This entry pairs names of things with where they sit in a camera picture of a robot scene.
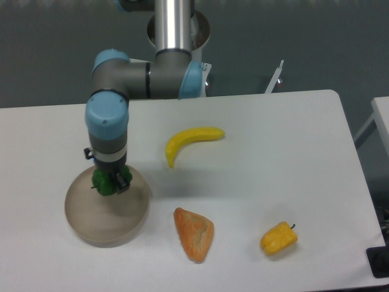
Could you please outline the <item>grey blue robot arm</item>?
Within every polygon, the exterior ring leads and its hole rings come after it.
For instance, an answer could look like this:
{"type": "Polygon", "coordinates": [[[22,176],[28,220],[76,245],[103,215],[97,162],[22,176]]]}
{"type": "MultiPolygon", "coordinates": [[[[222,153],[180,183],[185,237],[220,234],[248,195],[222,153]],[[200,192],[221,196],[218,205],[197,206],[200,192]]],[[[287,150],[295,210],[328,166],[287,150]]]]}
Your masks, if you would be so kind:
{"type": "Polygon", "coordinates": [[[192,59],[194,1],[117,1],[127,12],[154,11],[154,62],[133,63],[124,52],[100,52],[92,70],[93,92],[85,121],[91,146],[84,150],[96,170],[92,186],[103,196],[129,189],[126,164],[129,102],[132,99],[199,97],[202,67],[192,59]]]}

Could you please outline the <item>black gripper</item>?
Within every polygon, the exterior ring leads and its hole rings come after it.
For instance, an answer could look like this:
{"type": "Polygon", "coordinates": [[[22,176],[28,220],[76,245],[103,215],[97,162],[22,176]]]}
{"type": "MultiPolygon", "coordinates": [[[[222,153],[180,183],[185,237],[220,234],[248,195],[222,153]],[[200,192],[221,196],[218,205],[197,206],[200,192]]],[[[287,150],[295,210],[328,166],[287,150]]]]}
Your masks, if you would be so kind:
{"type": "Polygon", "coordinates": [[[83,149],[87,160],[92,159],[95,166],[106,172],[115,182],[116,193],[121,194],[129,190],[133,176],[130,172],[125,172],[127,148],[123,147],[114,153],[103,153],[87,147],[83,149]]]}

